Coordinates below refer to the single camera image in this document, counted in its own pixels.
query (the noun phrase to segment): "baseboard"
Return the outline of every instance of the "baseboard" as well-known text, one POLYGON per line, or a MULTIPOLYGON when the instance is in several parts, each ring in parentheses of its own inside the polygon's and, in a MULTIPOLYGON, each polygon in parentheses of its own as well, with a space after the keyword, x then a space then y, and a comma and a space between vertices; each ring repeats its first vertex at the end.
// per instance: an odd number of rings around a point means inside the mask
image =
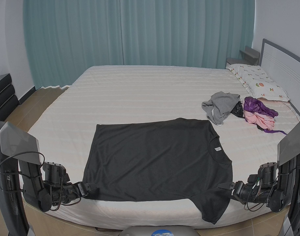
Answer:
POLYGON ((33 87, 28 92, 26 92, 26 94, 19 99, 19 104, 22 105, 22 103, 24 103, 26 99, 29 98, 35 91, 35 87, 33 87))

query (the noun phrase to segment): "black t-shirt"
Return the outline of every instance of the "black t-shirt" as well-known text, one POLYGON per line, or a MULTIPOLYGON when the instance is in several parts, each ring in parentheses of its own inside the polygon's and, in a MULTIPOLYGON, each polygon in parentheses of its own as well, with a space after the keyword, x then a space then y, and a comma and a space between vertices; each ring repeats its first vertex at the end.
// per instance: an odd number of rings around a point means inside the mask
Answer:
POLYGON ((227 157, 208 120, 97 125, 83 182, 98 185, 88 199, 190 199, 215 224, 226 210, 233 181, 227 157))

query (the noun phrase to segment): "curtain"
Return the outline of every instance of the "curtain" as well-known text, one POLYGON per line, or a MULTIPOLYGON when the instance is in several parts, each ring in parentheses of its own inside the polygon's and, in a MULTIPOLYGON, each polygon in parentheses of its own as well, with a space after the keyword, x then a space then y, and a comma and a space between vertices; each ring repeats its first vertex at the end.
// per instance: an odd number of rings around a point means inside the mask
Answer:
POLYGON ((36 88, 93 65, 225 68, 251 46, 255 0, 24 0, 36 88))
POLYGON ((24 0, 36 88, 71 85, 93 65, 123 65, 120 0, 24 0))
POLYGON ((121 0, 125 65, 225 68, 251 46, 255 0, 121 0))

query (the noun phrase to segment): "white sticker label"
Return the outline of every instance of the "white sticker label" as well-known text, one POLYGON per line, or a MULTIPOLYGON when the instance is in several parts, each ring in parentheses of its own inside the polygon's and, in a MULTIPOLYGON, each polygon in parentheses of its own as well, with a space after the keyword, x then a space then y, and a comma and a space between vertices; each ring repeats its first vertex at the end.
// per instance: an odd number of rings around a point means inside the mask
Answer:
POLYGON ((81 186, 80 183, 78 183, 78 187, 79 187, 79 190, 80 190, 80 192, 81 192, 81 195, 84 196, 84 195, 85 195, 85 192, 83 191, 82 186, 81 186))

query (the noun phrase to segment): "blue sticker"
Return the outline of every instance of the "blue sticker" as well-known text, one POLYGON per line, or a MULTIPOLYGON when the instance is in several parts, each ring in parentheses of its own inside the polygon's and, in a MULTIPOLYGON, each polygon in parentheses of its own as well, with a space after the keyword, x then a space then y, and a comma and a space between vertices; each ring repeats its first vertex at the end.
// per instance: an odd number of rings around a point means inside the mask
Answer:
POLYGON ((174 236, 174 234, 169 230, 157 230, 154 233, 152 233, 151 236, 174 236))

